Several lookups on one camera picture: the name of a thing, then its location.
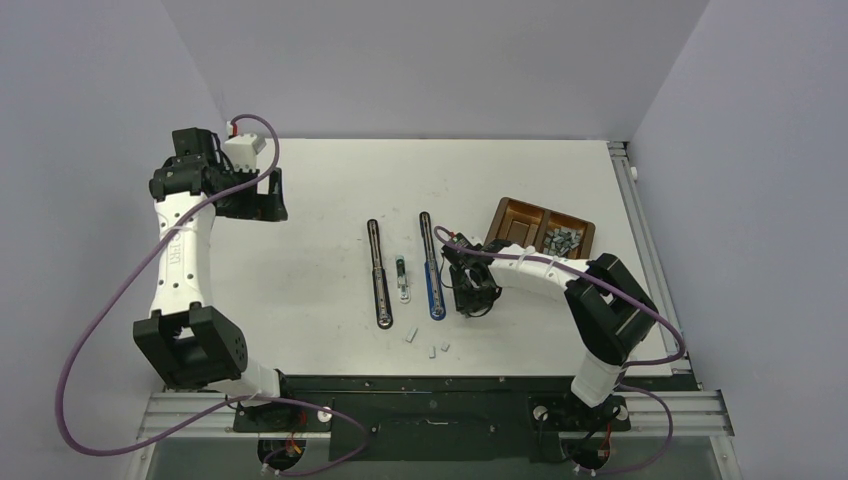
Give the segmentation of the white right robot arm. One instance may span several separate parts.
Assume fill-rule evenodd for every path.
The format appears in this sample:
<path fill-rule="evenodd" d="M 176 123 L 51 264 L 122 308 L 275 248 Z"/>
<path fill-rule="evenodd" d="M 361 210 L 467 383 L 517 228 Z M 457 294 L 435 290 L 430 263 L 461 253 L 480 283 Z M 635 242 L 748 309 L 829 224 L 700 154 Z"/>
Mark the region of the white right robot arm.
<path fill-rule="evenodd" d="M 567 305 L 585 355 L 565 396 L 567 419 L 589 428 L 615 411 L 610 398 L 634 350 L 658 324 L 652 300 L 612 254 L 569 260 L 506 241 L 470 244 L 456 235 L 442 248 L 458 312 L 486 313 L 507 288 Z"/>

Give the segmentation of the brown wooden tray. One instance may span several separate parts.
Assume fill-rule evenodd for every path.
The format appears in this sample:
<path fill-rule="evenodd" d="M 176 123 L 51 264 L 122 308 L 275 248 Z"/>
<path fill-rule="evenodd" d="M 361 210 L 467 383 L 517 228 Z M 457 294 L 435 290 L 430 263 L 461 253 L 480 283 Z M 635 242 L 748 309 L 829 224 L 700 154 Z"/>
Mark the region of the brown wooden tray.
<path fill-rule="evenodd" d="M 505 240 L 523 247 L 532 246 L 538 252 L 545 254 L 543 238 L 545 232 L 554 226 L 583 230 L 581 250 L 576 259 L 590 258 L 596 231 L 594 223 L 510 197 L 503 197 L 500 200 L 485 243 Z"/>

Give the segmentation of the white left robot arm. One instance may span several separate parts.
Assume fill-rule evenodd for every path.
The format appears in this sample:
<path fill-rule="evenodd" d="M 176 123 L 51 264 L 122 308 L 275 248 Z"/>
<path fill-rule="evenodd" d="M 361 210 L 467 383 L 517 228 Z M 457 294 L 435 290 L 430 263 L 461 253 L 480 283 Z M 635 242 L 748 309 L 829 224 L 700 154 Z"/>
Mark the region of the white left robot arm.
<path fill-rule="evenodd" d="M 297 401 L 283 393 L 282 373 L 250 357 L 242 330 L 213 305 L 210 247 L 218 217 L 287 220 L 282 172 L 268 177 L 268 190 L 251 186 L 221 200 L 215 194 L 260 175 L 264 138 L 188 128 L 172 133 L 175 153 L 149 182 L 159 234 L 167 244 L 158 255 L 157 285 L 148 318 L 133 325 L 133 339 L 165 385 L 174 390 L 210 389 L 259 405 L 259 417 L 274 430 L 289 428 Z"/>

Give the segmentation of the black stapler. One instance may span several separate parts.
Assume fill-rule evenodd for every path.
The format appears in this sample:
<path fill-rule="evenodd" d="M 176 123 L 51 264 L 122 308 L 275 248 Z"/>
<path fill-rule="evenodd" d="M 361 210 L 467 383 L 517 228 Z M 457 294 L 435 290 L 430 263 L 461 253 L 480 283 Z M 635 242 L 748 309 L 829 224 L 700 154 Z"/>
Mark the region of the black stapler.
<path fill-rule="evenodd" d="M 394 323 L 386 272 L 383 264 L 381 251 L 379 224 L 376 219 L 369 219 L 366 223 L 367 235 L 370 247 L 370 258 L 372 265 L 372 283 L 375 304 L 376 323 L 380 329 L 387 330 Z"/>

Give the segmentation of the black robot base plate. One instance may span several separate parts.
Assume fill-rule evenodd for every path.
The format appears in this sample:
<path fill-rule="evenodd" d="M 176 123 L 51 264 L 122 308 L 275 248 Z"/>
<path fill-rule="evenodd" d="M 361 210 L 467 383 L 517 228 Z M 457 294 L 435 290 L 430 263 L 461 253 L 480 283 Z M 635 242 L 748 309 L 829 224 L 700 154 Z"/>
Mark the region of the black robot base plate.
<path fill-rule="evenodd" d="M 691 391 L 691 381 L 647 377 L 596 407 L 569 376 L 289 376 L 283 403 L 236 403 L 233 429 L 262 435 L 271 466 L 302 463 L 321 440 L 328 461 L 606 459 L 611 434 L 637 429 L 641 388 Z"/>

